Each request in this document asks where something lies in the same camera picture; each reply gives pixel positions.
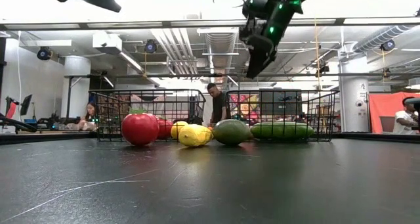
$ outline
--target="person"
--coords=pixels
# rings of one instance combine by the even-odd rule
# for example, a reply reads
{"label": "person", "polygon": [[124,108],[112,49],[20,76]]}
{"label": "person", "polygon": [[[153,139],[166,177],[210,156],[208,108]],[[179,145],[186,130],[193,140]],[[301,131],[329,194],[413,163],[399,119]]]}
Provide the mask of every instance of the person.
{"label": "person", "polygon": [[96,129],[95,120],[96,120],[96,112],[95,112],[96,104],[94,102],[90,102],[86,105],[86,116],[82,118],[78,124],[80,130],[90,130],[93,131]]}
{"label": "person", "polygon": [[217,89],[214,83],[207,85],[207,92],[213,98],[213,112],[211,113],[210,124],[230,119],[230,109],[226,93]]}
{"label": "person", "polygon": [[66,129],[70,130],[84,130],[84,131],[95,131],[96,125],[96,105],[94,102],[90,102],[86,105],[86,115],[80,119],[78,124],[69,123]]}
{"label": "person", "polygon": [[412,127],[418,126],[418,113],[415,111],[412,104],[406,103],[407,99],[414,97],[406,97],[402,101],[404,110],[395,113],[394,130],[392,133],[397,135],[414,135],[417,130],[412,130]]}

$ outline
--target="man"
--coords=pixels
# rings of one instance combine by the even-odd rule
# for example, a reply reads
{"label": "man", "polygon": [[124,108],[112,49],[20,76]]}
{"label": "man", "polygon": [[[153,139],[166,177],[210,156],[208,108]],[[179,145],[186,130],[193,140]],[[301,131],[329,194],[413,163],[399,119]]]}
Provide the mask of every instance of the man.
{"label": "man", "polygon": [[397,135],[415,135],[416,130],[412,130],[412,127],[418,126],[419,116],[414,109],[412,104],[406,103],[407,99],[412,99],[414,97],[406,97],[402,104],[404,110],[395,113],[395,123],[394,123],[394,134]]}
{"label": "man", "polygon": [[210,123],[230,119],[230,109],[228,99],[226,99],[226,93],[219,91],[214,83],[207,85],[207,91],[213,98],[213,112],[211,113]]}

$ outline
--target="woman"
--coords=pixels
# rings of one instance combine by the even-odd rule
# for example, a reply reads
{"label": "woman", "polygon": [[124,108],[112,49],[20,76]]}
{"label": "woman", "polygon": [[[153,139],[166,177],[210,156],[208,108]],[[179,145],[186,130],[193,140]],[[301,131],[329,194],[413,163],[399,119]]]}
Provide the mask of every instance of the woman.
{"label": "woman", "polygon": [[86,106],[86,116],[80,120],[78,123],[79,130],[96,130],[95,120],[96,120],[96,105],[94,102],[90,102]]}

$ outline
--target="man in black shirt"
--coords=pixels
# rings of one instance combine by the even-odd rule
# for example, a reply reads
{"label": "man in black shirt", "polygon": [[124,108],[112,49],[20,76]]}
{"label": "man in black shirt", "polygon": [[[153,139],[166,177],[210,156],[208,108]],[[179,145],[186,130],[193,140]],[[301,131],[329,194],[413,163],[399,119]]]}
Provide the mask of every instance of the man in black shirt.
{"label": "man in black shirt", "polygon": [[210,123],[230,119],[229,102],[226,93],[219,91],[214,83],[207,85],[207,91],[213,98],[213,112],[211,113]]}

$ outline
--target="white ceiling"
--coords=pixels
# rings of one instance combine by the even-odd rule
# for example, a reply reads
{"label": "white ceiling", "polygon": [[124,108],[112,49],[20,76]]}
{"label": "white ceiling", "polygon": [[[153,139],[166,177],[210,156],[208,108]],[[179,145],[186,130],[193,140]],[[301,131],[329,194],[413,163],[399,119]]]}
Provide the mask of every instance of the white ceiling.
{"label": "white ceiling", "polygon": [[[56,0],[2,0],[0,24],[181,20],[186,14],[199,12],[202,13],[203,19],[207,20],[243,18],[239,9],[232,8],[240,5],[241,0],[117,0],[117,2],[122,6],[120,13],[74,0],[65,3]],[[307,0],[303,3],[304,14],[298,15],[297,18],[413,16],[418,9],[418,0]]]}

